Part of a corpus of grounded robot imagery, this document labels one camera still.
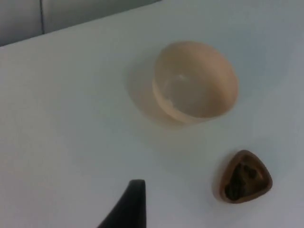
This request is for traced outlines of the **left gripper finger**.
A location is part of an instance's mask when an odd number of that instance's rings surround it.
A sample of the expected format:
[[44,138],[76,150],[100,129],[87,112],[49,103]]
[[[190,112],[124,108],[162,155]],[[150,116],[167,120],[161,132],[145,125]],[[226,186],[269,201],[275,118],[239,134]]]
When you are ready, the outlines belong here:
[[145,180],[131,180],[100,228],[146,228]]

